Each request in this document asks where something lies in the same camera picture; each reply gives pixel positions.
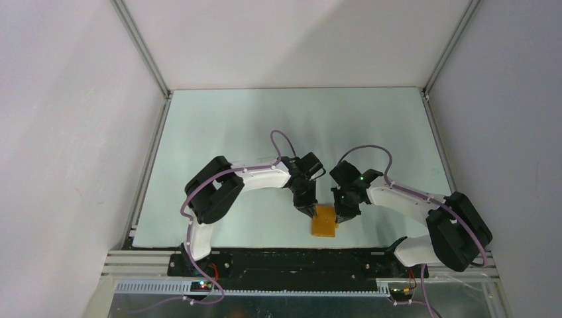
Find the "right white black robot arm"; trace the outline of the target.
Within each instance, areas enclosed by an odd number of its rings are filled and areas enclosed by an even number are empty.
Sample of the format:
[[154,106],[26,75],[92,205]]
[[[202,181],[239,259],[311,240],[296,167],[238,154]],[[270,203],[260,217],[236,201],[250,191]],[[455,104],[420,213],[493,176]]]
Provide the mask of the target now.
[[331,188],[337,223],[359,216],[360,206],[366,204],[397,211],[427,228],[426,236],[401,238],[391,246],[385,267],[392,276],[402,277],[412,266],[435,263],[463,272],[493,240],[491,230],[464,193],[423,192],[397,184],[377,170],[360,172],[346,160],[329,174],[337,184]]

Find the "orange card holder wallet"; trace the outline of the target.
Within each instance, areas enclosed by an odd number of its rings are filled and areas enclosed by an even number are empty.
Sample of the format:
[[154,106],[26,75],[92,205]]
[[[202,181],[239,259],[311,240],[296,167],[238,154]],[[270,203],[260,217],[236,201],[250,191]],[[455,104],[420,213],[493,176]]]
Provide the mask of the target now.
[[311,222],[311,235],[313,237],[333,238],[336,236],[338,223],[334,206],[316,205],[315,215]]

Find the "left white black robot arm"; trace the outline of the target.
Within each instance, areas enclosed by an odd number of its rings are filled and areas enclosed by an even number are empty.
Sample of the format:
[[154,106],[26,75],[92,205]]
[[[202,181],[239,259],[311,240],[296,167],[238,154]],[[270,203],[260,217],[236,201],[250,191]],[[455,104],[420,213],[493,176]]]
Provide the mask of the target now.
[[183,247],[184,268],[194,276],[209,269],[215,224],[224,218],[238,196],[258,189],[289,189],[295,209],[315,216],[316,181],[327,170],[309,152],[303,157],[281,156],[258,164],[232,163],[213,158],[185,186],[180,214],[189,219]]

